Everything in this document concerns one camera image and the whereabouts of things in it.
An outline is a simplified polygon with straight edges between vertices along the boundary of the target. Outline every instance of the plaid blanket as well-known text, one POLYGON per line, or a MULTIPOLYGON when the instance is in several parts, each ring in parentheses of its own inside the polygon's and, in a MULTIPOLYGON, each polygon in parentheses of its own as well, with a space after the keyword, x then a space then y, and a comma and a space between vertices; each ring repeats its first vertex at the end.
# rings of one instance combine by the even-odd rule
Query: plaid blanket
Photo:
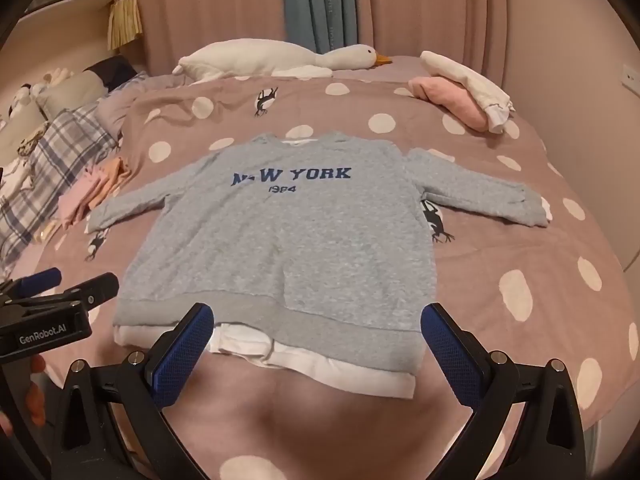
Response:
POLYGON ((9 275, 82 168, 102 160, 116 146, 95 119, 97 105, 58 114, 29 157, 32 189, 20 191, 0 207, 0 279, 9 275))

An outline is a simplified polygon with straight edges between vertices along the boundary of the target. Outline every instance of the pink curtain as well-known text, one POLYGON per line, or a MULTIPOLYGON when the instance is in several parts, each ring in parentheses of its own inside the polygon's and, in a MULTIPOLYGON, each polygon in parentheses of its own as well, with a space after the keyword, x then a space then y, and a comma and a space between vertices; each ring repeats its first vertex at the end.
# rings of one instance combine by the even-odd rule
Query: pink curtain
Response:
POLYGON ((138 0, 146 64, 169 73, 182 56, 233 38, 284 40, 283 0, 138 0))
POLYGON ((506 0, 356 0, 358 40, 387 56, 431 50, 502 84, 506 0))

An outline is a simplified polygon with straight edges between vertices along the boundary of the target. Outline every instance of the black cloth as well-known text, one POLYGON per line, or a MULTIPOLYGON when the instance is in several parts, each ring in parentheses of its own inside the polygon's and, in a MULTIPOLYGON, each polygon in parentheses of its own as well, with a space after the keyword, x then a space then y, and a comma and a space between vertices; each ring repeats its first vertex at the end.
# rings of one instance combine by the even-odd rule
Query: black cloth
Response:
POLYGON ((87 70, 94 72, 109 92, 126 83, 137 74, 124 56, 113 56, 91 65, 87 70))

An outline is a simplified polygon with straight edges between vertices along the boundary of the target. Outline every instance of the curtain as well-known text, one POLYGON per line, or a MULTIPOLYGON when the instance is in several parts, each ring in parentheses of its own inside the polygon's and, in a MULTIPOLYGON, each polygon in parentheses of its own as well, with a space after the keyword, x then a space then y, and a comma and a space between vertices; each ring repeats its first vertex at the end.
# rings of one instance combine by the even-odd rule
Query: curtain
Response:
POLYGON ((431 50, 502 84, 506 0, 356 0, 358 38, 387 56, 431 50))
POLYGON ((282 0, 138 0, 146 63, 169 73, 178 59, 234 38, 286 38, 282 0))
POLYGON ((287 41, 319 54, 358 41, 355 0, 284 0, 287 41))

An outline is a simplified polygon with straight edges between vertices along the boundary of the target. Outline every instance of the sweatshirt sleeve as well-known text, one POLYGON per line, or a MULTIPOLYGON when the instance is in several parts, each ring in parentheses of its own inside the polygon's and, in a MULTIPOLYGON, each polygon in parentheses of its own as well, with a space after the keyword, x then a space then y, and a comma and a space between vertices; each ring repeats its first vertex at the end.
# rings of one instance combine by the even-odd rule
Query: sweatshirt sleeve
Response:
POLYGON ((527 226, 548 224, 542 197, 524 184, 466 170, 421 148, 405 164, 423 199, 527 226))
POLYGON ((163 208, 165 200, 182 195, 198 174, 213 162, 216 155, 217 153, 205 156, 175 173, 130 193, 108 198, 91 212, 91 218, 87 224, 88 231, 91 233, 105 229, 125 218, 139 215, 150 209, 163 208))

